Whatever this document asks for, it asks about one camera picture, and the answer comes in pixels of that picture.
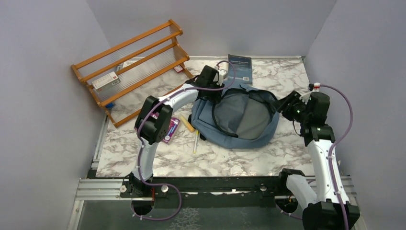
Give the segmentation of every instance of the white pen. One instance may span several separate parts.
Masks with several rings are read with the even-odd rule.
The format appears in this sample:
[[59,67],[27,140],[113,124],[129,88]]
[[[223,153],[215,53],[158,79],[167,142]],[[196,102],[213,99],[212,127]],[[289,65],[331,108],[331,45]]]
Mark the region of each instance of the white pen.
[[199,139],[199,131],[198,131],[198,130],[196,130],[196,138],[194,139],[193,153],[196,153],[196,149],[197,149],[197,139]]

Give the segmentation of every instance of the wooden frame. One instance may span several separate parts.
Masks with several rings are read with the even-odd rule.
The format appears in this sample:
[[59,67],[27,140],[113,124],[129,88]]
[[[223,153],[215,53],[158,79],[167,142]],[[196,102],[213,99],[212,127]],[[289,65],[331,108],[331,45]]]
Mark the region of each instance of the wooden frame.
[[[146,47],[144,47],[144,48],[142,48],[140,50],[132,52],[131,54],[128,54],[128,55],[126,55],[124,57],[121,57],[121,58],[113,61],[112,63],[109,63],[108,65],[102,67],[101,69],[92,70],[93,72],[91,74],[88,74],[86,76],[83,76],[81,74],[81,72],[79,70],[80,68],[83,68],[83,67],[85,67],[85,66],[87,66],[87,65],[89,65],[89,64],[91,64],[91,63],[93,63],[95,61],[98,61],[101,58],[103,58],[103,57],[105,57],[105,56],[107,56],[109,54],[112,54],[112,53],[114,53],[116,51],[119,51],[119,50],[123,49],[124,47],[126,47],[126,46],[128,46],[130,44],[133,44],[133,43],[135,43],[135,42],[137,42],[137,41],[139,41],[139,40],[141,40],[141,39],[143,39],[143,38],[145,38],[147,36],[150,36],[150,35],[158,32],[158,31],[160,31],[160,30],[162,30],[164,28],[167,28],[167,27],[169,27],[169,30],[170,30],[170,34],[168,36],[163,37],[163,38],[161,38],[161,39],[147,45]],[[129,116],[125,117],[124,119],[122,119],[120,121],[115,121],[113,119],[111,113],[110,113],[110,110],[106,108],[106,106],[108,104],[110,104],[113,101],[119,99],[120,97],[126,95],[127,93],[135,90],[136,88],[140,87],[141,85],[151,81],[152,79],[160,76],[161,74],[171,70],[172,68],[174,68],[177,65],[180,65],[183,68],[183,73],[186,74],[186,76],[189,79],[193,78],[192,74],[185,68],[185,65],[183,64],[185,61],[189,60],[189,55],[181,48],[181,46],[178,43],[178,40],[176,39],[177,36],[182,35],[182,34],[183,34],[183,31],[179,27],[179,25],[177,25],[172,19],[170,19],[168,22],[166,22],[166,23],[164,23],[164,24],[162,24],[160,26],[157,26],[157,27],[155,27],[155,28],[153,28],[151,30],[146,31],[145,33],[142,33],[142,34],[140,34],[138,36],[135,36],[135,37],[133,37],[133,38],[121,43],[121,44],[118,44],[118,45],[116,45],[116,46],[114,46],[114,47],[112,47],[112,48],[110,48],[108,50],[105,50],[105,51],[103,51],[103,52],[101,52],[101,53],[99,53],[99,54],[97,54],[97,55],[95,55],[95,56],[93,56],[93,57],[91,57],[91,58],[89,58],[87,60],[84,60],[84,61],[76,64],[76,65],[72,65],[71,67],[72,67],[76,77],[79,79],[79,81],[82,82],[83,84],[85,84],[86,87],[89,89],[89,91],[92,94],[92,96],[93,96],[94,100],[96,101],[97,105],[99,105],[99,107],[101,107],[106,112],[106,114],[108,115],[108,117],[110,118],[110,120],[112,121],[114,126],[119,127],[122,124],[124,124],[127,121],[134,118],[135,116],[137,116],[139,114],[140,110],[135,111],[134,113],[130,114]],[[93,85],[88,83],[89,80],[91,80],[91,79],[93,79],[95,77],[101,76],[101,75],[103,75],[103,73],[109,71],[110,69],[113,69],[113,68],[117,67],[118,65],[120,65],[120,64],[122,64],[122,63],[124,63],[124,62],[138,56],[138,55],[141,55],[144,52],[149,51],[149,50],[157,47],[158,45],[163,44],[163,43],[168,42],[168,41],[171,41],[171,44],[169,44],[168,46],[165,46],[165,47],[163,47],[163,48],[161,48],[161,49],[159,49],[159,50],[157,50],[157,51],[155,51],[155,52],[141,58],[140,60],[132,63],[131,65],[128,65],[128,66],[126,66],[126,67],[124,67],[124,68],[122,68],[122,69],[120,69],[118,71],[115,71],[115,73],[117,74],[117,76],[120,77],[121,74],[127,72],[128,70],[136,68],[137,66],[145,63],[148,60],[153,59],[154,57],[156,57],[156,56],[158,56],[158,55],[162,54],[163,52],[166,52],[166,51],[168,51],[170,49],[173,49],[176,61],[174,61],[173,63],[171,63],[171,64],[169,64],[167,66],[162,67],[161,69],[159,69],[156,72],[150,74],[149,76],[146,76],[143,79],[131,84],[130,86],[126,87],[125,89],[120,90],[119,92],[115,93],[114,95],[109,96],[109,98],[107,98],[105,100],[101,100],[98,97],[97,93],[95,93]]]

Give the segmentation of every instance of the yellow marker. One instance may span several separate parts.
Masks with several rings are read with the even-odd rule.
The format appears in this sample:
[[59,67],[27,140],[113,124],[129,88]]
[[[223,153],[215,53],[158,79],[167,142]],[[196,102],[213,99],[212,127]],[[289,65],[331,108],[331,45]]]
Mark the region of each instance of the yellow marker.
[[196,138],[194,139],[193,153],[196,153],[196,149],[197,149],[197,139],[199,139],[199,131],[198,131],[198,130],[196,130]]
[[188,128],[190,132],[194,132],[193,126],[188,122],[188,120],[186,120],[184,116],[180,115],[180,120]]

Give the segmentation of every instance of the wooden rack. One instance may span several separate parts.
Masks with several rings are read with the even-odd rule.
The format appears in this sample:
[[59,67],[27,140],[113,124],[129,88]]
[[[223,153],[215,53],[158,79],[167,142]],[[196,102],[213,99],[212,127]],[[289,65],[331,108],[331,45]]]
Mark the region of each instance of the wooden rack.
[[[141,106],[123,119],[115,121],[112,110],[108,108],[111,103],[117,102],[130,92],[137,92],[137,88],[161,75],[171,79],[178,78],[180,75],[187,79],[193,77],[183,64],[189,60],[189,56],[176,39],[182,33],[182,29],[171,19],[71,67],[79,81],[89,89],[97,105],[106,112],[114,126],[119,127],[137,116]],[[134,59],[137,61],[125,66],[124,63],[129,60],[134,61]],[[180,73],[173,70],[176,66],[181,66]],[[120,83],[103,93],[97,92],[92,82],[113,71],[120,79]],[[162,94],[170,93],[179,87],[180,85],[169,92],[162,92]]]

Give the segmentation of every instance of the black cable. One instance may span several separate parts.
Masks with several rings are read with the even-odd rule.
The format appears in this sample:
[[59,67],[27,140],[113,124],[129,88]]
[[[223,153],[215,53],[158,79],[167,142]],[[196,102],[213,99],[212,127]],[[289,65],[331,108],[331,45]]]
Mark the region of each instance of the black cable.
[[294,132],[295,132],[297,135],[300,136],[300,134],[298,134],[297,131],[296,131],[296,127],[294,126],[294,121],[292,121],[292,125],[293,125]]

